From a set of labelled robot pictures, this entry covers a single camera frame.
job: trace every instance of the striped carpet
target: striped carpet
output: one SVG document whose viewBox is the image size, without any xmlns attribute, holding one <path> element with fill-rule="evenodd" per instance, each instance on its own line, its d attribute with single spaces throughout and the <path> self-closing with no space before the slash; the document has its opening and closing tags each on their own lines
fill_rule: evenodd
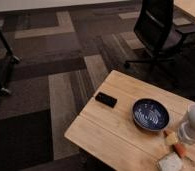
<svg viewBox="0 0 195 171">
<path fill-rule="evenodd" d="M 195 48 L 172 68 L 180 86 L 171 87 L 156 70 L 125 59 L 142 57 L 143 45 L 132 32 L 140 1 L 0 14 L 0 27 L 21 63 L 0 97 L 1 170 L 111 170 L 90 157 L 80 163 L 79 148 L 65 130 L 107 74 L 116 69 L 195 100 Z M 175 10 L 174 24 L 195 24 Z M 0 43 L 0 58 L 5 53 Z"/>
</svg>

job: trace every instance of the bowl rim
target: bowl rim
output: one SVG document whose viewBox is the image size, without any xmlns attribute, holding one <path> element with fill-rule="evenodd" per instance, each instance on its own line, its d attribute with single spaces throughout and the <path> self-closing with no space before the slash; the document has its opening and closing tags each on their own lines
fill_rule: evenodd
<svg viewBox="0 0 195 171">
<path fill-rule="evenodd" d="M 162 106 L 162 108 L 164 108 L 164 110 L 166 111 L 166 114 L 168 115 L 168 122 L 167 122 L 167 124 L 166 124 L 163 128 L 161 128 L 161 129 L 156 129 L 156 130 L 149 129 L 149 128 L 143 126 L 142 124 L 140 124 L 140 122 L 138 122 L 138 121 L 135 119 L 134 109 L 135 109 L 136 105 L 137 105 L 140 101 L 143 101 L 143 100 L 150 100 L 150 101 L 153 101 L 153 102 L 159 104 L 160 106 Z M 134 122 L 135 122 L 139 127 L 143 128 L 143 129 L 145 129 L 145 130 L 147 130 L 147 131 L 151 131 L 151 132 L 159 132 L 159 131 L 162 131 L 162 130 L 164 130 L 164 129 L 169 125 L 169 123 L 170 123 L 170 115 L 169 115 L 169 112 L 168 112 L 168 110 L 166 109 L 166 107 L 165 107 L 163 104 L 161 104 L 159 101 L 157 101 L 157 100 L 155 100 L 155 99 L 151 99 L 151 98 L 141 98 L 141 99 L 135 101 L 135 103 L 134 103 L 133 106 L 132 106 L 132 118 L 133 118 Z"/>
</svg>

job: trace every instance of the floor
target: floor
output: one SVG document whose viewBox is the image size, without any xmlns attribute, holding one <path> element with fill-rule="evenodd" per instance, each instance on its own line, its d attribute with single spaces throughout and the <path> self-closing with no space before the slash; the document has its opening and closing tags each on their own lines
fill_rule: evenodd
<svg viewBox="0 0 195 171">
<path fill-rule="evenodd" d="M 0 12 L 1 11 L 16 11 L 16 10 L 28 10 L 28 9 L 40 9 L 40 8 L 54 8 L 54 7 L 67 7 L 85 4 L 99 4 L 99 3 L 109 3 L 109 2 L 122 2 L 128 0 L 10 0 L 10 3 L 4 3 L 4 0 L 0 0 Z"/>
<path fill-rule="evenodd" d="M 21 63 L 0 97 L 1 170 L 111 170 L 90 157 L 82 166 L 79 148 L 65 130 L 108 73 L 119 70 L 195 100 L 195 47 L 170 67 L 174 88 L 159 70 L 132 65 L 144 47 L 133 33 L 139 1 L 0 14 L 0 27 Z M 175 25 L 195 24 L 175 10 Z M 0 43 L 0 58 L 5 51 Z"/>
</svg>

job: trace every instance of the white object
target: white object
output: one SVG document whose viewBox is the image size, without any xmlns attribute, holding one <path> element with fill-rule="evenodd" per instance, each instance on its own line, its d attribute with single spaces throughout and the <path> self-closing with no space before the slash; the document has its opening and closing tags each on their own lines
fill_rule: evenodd
<svg viewBox="0 0 195 171">
<path fill-rule="evenodd" d="M 188 107 L 177 133 L 180 141 L 190 145 L 195 143 L 195 105 Z"/>
<path fill-rule="evenodd" d="M 183 163 L 176 153 L 170 153 L 159 160 L 158 167 L 161 171 L 180 171 Z"/>
</svg>

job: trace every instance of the wooden table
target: wooden table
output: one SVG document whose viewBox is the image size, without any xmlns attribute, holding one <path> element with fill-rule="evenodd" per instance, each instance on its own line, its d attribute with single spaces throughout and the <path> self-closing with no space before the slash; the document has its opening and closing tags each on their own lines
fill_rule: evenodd
<svg viewBox="0 0 195 171">
<path fill-rule="evenodd" d="M 92 97 L 65 137 L 115 170 L 157 170 L 157 160 L 170 150 L 162 132 L 149 133 L 135 126 L 132 105 L 140 98 L 160 101 L 169 111 L 169 128 L 175 129 L 187 106 L 195 102 L 117 71 L 110 73 L 99 91 L 117 98 L 116 106 L 112 109 Z M 195 146 L 187 149 L 195 161 Z M 183 161 L 184 170 L 195 170 L 187 160 Z"/>
<path fill-rule="evenodd" d="M 195 0 L 174 0 L 176 7 L 195 18 Z"/>
</svg>

